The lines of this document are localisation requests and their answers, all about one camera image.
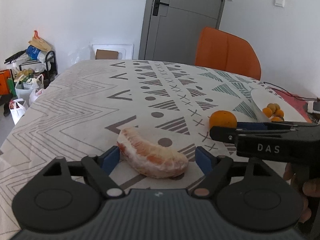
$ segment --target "black cable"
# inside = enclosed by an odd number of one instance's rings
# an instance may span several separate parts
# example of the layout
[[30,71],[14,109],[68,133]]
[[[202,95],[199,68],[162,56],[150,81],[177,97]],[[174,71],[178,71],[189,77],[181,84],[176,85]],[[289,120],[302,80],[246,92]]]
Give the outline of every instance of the black cable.
[[274,89],[274,90],[278,90],[278,91],[280,91],[280,92],[283,92],[285,95],[290,96],[290,97],[294,97],[295,99],[300,100],[300,101],[305,101],[305,100],[318,101],[318,98],[305,98],[305,97],[295,96],[295,95],[291,94],[288,90],[285,90],[285,89],[282,88],[282,87],[279,87],[279,86],[274,85],[274,84],[269,83],[269,82],[263,82],[263,83],[264,83],[264,84],[269,84],[269,85],[272,85],[272,86],[275,86],[275,87],[278,87],[278,88],[284,90],[285,92],[287,92],[287,94],[284,93],[283,91],[279,90],[279,89],[276,89],[276,88],[273,88],[273,89]]

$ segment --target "plate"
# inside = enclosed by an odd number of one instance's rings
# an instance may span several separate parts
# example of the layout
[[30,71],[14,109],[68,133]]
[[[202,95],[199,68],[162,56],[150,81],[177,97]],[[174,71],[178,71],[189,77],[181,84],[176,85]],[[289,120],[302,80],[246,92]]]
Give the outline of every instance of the plate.
[[252,105],[254,113],[259,122],[270,122],[270,119],[265,116],[262,109],[268,104],[278,104],[284,111],[284,120],[288,122],[306,122],[299,112],[290,104],[284,101],[281,97],[269,93],[266,90],[253,89],[251,90]]

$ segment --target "blue gripper pad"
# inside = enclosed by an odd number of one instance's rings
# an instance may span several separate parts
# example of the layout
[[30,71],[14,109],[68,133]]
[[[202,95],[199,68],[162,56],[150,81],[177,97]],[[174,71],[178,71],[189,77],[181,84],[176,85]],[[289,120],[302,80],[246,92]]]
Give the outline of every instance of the blue gripper pad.
[[244,130],[268,130],[268,127],[262,122],[238,122],[237,129]]
[[195,152],[196,164],[204,175],[208,175],[217,164],[217,158],[207,152],[203,147],[198,146]]
[[119,160],[120,149],[117,146],[113,146],[98,157],[98,164],[108,175],[110,175],[110,173],[119,163]]

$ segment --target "cardboard box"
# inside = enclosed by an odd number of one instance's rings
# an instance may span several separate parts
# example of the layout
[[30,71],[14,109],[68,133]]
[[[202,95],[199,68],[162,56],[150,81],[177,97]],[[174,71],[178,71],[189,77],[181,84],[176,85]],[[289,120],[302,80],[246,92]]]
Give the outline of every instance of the cardboard box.
[[96,59],[118,59],[118,54],[117,51],[97,49]]

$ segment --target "gray door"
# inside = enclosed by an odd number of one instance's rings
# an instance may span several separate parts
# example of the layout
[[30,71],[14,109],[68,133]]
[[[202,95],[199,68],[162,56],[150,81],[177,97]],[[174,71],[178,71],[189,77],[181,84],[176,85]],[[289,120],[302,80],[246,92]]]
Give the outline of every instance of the gray door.
[[216,27],[222,0],[160,1],[167,5],[156,13],[153,0],[145,59],[193,65],[200,32]]

